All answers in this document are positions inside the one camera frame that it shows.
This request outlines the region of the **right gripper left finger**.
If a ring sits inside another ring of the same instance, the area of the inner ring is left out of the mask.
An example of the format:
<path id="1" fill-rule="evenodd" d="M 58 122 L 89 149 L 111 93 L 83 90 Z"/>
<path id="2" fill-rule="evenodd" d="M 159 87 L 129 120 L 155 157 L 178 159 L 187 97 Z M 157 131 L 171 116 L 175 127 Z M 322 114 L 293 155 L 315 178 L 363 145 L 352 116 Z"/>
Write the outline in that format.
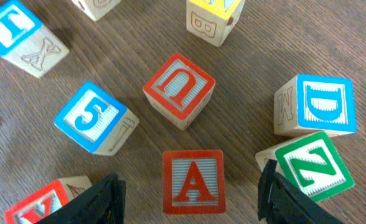
<path id="1" fill-rule="evenodd" d="M 125 202 L 126 182 L 112 173 L 39 222 L 123 224 Z"/>

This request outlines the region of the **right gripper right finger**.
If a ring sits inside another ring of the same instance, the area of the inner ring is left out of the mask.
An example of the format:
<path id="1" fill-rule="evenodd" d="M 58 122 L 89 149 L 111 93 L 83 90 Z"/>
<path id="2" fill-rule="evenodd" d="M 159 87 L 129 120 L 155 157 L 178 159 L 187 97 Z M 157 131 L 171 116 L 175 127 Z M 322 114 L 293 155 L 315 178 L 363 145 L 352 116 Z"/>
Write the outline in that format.
<path id="1" fill-rule="evenodd" d="M 263 223 L 340 223 L 276 171 L 269 160 L 258 183 L 258 220 Z"/>

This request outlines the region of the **red A block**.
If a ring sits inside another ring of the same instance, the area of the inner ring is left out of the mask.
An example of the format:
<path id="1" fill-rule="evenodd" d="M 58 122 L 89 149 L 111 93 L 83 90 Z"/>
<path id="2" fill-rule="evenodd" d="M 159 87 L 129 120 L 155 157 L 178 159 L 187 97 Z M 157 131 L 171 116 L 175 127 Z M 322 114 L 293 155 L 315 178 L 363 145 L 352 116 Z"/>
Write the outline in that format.
<path id="1" fill-rule="evenodd" d="M 162 164 L 164 213 L 191 215 L 226 211 L 221 150 L 166 151 Z"/>

